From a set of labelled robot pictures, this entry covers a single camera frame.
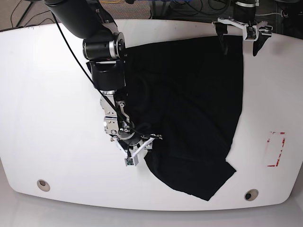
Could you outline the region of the black t-shirt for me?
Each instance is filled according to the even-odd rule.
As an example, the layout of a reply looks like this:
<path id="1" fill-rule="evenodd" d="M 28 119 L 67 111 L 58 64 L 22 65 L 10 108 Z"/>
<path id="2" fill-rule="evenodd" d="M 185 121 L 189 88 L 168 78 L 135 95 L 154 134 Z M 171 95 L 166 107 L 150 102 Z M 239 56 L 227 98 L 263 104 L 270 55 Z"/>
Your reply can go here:
<path id="1" fill-rule="evenodd" d="M 196 38 L 192 50 L 174 50 L 168 62 L 181 81 L 169 114 L 160 128 L 168 137 L 153 141 L 145 155 L 149 170 L 173 190 L 210 200 L 232 177 L 226 158 L 242 112 L 242 38 L 224 37 L 224 55 L 218 36 Z"/>

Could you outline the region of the red tape rectangle marking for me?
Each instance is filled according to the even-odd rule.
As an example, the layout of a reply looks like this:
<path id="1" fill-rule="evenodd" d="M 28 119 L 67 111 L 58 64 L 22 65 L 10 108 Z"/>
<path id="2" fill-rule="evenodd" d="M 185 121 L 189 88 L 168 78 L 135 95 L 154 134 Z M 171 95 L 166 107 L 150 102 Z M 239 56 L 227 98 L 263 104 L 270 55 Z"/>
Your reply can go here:
<path id="1" fill-rule="evenodd" d="M 277 167 L 285 144 L 285 132 L 271 131 L 267 140 L 264 162 L 266 167 Z"/>

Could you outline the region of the black tripod leg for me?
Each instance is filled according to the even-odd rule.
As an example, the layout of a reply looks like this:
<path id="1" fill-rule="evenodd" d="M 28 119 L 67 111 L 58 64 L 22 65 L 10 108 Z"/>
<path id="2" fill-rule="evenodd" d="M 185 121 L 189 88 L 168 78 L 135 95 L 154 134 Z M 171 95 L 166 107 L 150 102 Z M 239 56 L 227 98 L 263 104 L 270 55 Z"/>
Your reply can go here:
<path id="1" fill-rule="evenodd" d="M 19 27 L 22 23 L 22 21 L 24 20 L 24 18 L 26 17 L 26 15 L 28 14 L 29 10 L 32 8 L 35 0 L 29 0 L 28 1 L 29 4 L 27 5 L 27 7 L 25 8 L 24 12 L 22 13 L 21 17 L 19 18 L 19 20 L 16 23 L 15 27 Z"/>

